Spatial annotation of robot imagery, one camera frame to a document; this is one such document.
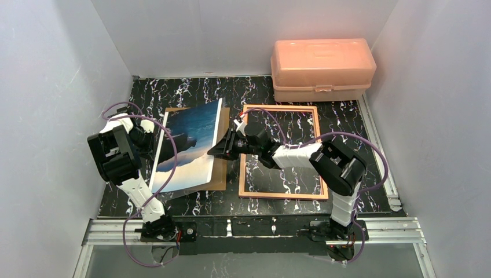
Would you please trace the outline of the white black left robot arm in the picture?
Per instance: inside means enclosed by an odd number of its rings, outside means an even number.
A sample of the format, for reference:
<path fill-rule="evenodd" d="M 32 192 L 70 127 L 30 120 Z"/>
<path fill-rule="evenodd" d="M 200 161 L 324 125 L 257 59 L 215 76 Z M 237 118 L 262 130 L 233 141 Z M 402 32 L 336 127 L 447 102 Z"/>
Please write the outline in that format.
<path fill-rule="evenodd" d="M 137 232 L 150 239 L 171 240 L 177 235 L 172 217 L 152 196 L 141 172 L 141 159 L 152 158 L 155 126 L 143 118 L 138 122 L 138 118 L 127 112 L 114 114 L 102 130 L 88 136 L 87 143 L 102 179 L 122 190 L 142 217 L 144 224 Z"/>

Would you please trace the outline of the pink wooden picture frame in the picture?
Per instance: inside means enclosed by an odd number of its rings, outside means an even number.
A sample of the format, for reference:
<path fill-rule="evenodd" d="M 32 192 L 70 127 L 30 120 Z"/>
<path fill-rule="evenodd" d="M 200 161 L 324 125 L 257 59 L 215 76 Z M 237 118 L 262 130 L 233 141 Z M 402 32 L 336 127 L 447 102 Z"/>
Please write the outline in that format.
<path fill-rule="evenodd" d="M 281 135 L 281 141 L 276 142 L 271 140 L 266 133 L 265 129 L 260 128 L 256 137 L 250 137 L 247 135 L 252 125 L 247 123 L 248 116 L 252 111 L 262 111 L 277 122 L 277 119 L 271 114 L 271 112 L 307 112 L 313 116 L 313 129 L 315 138 L 300 145 L 287 144 L 286 136 L 281 128 L 279 133 Z M 300 105 L 259 105 L 259 104 L 247 104 L 243 108 L 245 114 L 245 137 L 251 147 L 254 150 L 252 155 L 256 155 L 258 160 L 270 169 L 282 170 L 289 167 L 303 167 L 314 168 L 315 158 L 322 154 L 323 145 L 321 143 L 320 124 L 318 122 L 318 111 L 314 106 L 300 106 Z M 246 155 L 240 155 L 240 166 L 244 167 L 246 163 Z M 245 191 L 246 175 L 240 173 L 239 175 L 239 196 L 250 197 L 257 199 L 299 199 L 299 200 L 327 200 L 328 199 L 328 184 L 324 181 L 324 178 L 320 176 L 320 194 L 292 194 L 292 193 L 267 193 L 267 192 L 247 192 Z"/>

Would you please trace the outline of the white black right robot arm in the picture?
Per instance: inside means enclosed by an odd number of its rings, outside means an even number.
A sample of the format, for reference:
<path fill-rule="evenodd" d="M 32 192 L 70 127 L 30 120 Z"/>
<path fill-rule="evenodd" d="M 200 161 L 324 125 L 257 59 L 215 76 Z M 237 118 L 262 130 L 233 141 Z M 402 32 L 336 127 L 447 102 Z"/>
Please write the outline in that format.
<path fill-rule="evenodd" d="M 223 160 L 236 160 L 241 154 L 255 155 L 269 169 L 314 169 L 332 191 L 333 208 L 325 235 L 347 239 L 352 233 L 366 163 L 341 139 L 328 137 L 320 142 L 287 145 L 271 139 L 265 130 L 248 125 L 244 131 L 228 129 L 207 153 Z"/>

